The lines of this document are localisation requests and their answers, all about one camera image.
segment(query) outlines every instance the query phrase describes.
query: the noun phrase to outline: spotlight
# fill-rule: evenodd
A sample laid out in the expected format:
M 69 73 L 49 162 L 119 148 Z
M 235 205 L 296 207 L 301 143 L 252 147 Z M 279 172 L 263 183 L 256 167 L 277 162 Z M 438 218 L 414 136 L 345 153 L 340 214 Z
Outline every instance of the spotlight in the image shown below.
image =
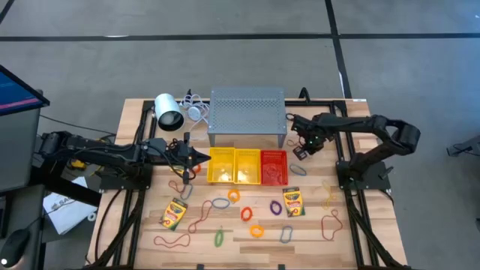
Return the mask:
M 155 117 L 164 131 L 176 131 L 185 123 L 179 104 L 171 94 L 159 94 L 155 98 Z

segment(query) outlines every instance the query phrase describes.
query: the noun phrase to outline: crayola box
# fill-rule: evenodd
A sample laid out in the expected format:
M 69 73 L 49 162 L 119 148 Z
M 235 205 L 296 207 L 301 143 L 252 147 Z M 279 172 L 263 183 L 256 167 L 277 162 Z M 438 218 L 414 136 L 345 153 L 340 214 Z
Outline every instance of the crayola box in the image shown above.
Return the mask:
M 162 225 L 174 231 L 179 225 L 180 220 L 187 211 L 188 204 L 182 202 L 180 199 L 173 198 L 172 202 L 166 207 L 165 212 L 161 218 Z
M 284 188 L 283 199 L 285 200 L 287 217 L 297 217 L 305 215 L 302 194 L 300 193 L 300 189 L 298 187 Z

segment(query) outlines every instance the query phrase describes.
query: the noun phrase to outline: concrete floor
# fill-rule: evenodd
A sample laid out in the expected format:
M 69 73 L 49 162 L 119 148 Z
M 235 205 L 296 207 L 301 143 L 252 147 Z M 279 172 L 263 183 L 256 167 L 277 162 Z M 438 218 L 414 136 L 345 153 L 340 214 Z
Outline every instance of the concrete floor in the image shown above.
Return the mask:
M 334 0 L 339 32 L 480 32 L 480 2 Z M 16 0 L 3 36 L 174 35 L 330 31 L 317 0 Z M 354 98 L 420 128 L 418 150 L 393 157 L 395 211 L 409 264 L 476 269 L 480 263 L 478 158 L 445 148 L 479 134 L 480 40 L 342 40 Z M 1 42 L 0 63 L 51 100 L 42 113 L 115 131 L 125 98 L 213 86 L 281 86 L 295 97 L 341 98 L 331 40 Z M 44 119 L 39 133 L 68 129 Z M 89 231 L 47 246 L 46 269 L 80 267 Z

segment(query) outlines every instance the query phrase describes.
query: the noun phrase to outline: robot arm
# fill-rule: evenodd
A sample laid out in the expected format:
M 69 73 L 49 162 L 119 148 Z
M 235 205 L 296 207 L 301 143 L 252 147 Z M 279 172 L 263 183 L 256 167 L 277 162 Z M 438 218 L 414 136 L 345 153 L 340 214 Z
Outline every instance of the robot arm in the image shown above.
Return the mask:
M 391 120 L 381 115 L 371 117 L 337 117 L 331 113 L 315 115 L 311 120 L 300 115 L 287 115 L 293 121 L 292 130 L 304 140 L 293 152 L 299 160 L 323 149 L 326 140 L 332 141 L 337 132 L 372 133 L 382 144 L 367 153 L 357 153 L 350 161 L 350 169 L 363 173 L 370 165 L 392 155 L 412 154 L 420 138 L 420 130 L 401 120 Z M 397 128 L 390 136 L 387 127 Z
M 189 134 L 184 140 L 174 139 L 167 145 L 164 139 L 147 139 L 140 144 L 116 145 L 94 139 L 86 139 L 66 131 L 44 133 L 39 154 L 45 159 L 68 160 L 71 158 L 111 169 L 109 175 L 136 181 L 151 166 L 184 167 L 184 184 L 191 180 L 189 171 L 210 157 L 188 146 Z

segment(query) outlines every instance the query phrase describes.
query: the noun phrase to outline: red plastic tray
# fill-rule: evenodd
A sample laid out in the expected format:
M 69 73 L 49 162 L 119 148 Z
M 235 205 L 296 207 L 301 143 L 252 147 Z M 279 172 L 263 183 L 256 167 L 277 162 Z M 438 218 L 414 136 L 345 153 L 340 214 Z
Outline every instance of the red plastic tray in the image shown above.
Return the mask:
M 277 150 L 262 150 L 262 185 L 288 185 L 287 153 Z

